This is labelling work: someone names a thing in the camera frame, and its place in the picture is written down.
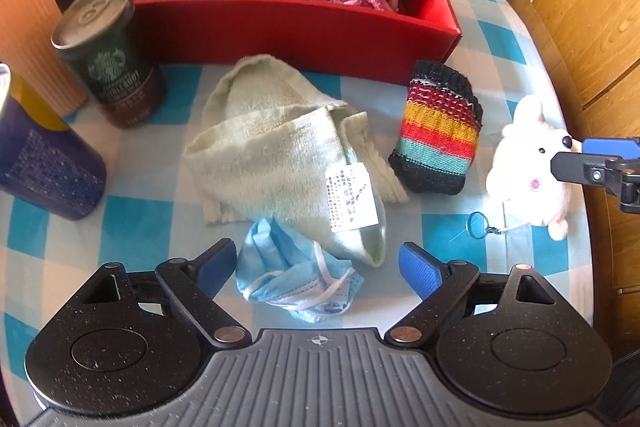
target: key ring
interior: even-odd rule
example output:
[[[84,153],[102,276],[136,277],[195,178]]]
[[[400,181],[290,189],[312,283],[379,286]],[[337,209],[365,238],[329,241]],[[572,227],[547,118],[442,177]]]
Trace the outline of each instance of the key ring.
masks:
[[[481,235],[478,235],[478,234],[473,232],[473,227],[472,227],[471,220],[474,218],[474,216],[481,216],[482,219],[484,220],[484,232],[482,232]],[[500,235],[501,233],[504,233],[504,230],[500,230],[500,229],[497,229],[495,227],[490,227],[489,226],[489,220],[479,210],[476,210],[475,212],[472,212],[471,214],[469,214],[469,217],[467,218],[466,223],[465,223],[465,228],[466,228],[466,231],[469,233],[469,235],[471,237],[473,237],[474,239],[484,239],[490,233],[495,233],[497,235]]]
[[[471,223],[471,220],[474,218],[474,216],[481,216],[482,219],[484,220],[484,231],[482,232],[481,235],[474,233],[473,231],[473,223]],[[528,221],[523,221],[521,223],[516,223],[515,225],[511,225],[510,227],[506,227],[505,229],[490,227],[489,220],[486,218],[486,216],[479,210],[476,210],[475,212],[472,212],[471,214],[469,214],[469,217],[466,219],[465,228],[468,234],[474,239],[484,239],[490,233],[501,235],[505,232],[509,232],[510,230],[517,229],[517,227],[522,227],[523,225],[528,225],[528,224],[529,224]]]

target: coffee can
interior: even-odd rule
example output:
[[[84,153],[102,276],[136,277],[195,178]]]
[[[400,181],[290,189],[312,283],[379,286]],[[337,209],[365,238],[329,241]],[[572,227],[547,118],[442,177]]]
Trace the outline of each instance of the coffee can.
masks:
[[[97,206],[106,179],[101,156],[0,64],[0,188],[76,220]]]
[[[58,57],[119,128],[148,120],[166,93],[158,66],[140,47],[134,12],[131,0],[78,0],[51,35]]]

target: can lid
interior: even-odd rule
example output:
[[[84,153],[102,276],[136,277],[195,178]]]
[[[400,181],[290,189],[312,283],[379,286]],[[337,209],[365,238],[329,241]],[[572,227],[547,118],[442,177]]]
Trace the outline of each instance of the can lid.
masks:
[[[6,64],[0,64],[0,112],[4,109],[4,101],[9,94],[11,70]]]
[[[78,0],[64,13],[51,34],[59,50],[74,48],[107,31],[129,0]]]

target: white tag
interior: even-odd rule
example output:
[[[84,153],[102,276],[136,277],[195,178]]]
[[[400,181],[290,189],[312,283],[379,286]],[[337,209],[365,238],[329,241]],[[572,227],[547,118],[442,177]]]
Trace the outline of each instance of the white tag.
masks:
[[[364,163],[327,169],[324,177],[332,232],[356,230],[379,223],[371,179]]]

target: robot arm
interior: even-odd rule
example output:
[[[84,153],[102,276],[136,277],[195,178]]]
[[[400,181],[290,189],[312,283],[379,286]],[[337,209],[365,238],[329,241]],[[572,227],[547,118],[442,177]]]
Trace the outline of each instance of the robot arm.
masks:
[[[640,214],[640,137],[588,138],[582,153],[556,154],[551,172],[561,182],[605,187],[622,212]]]

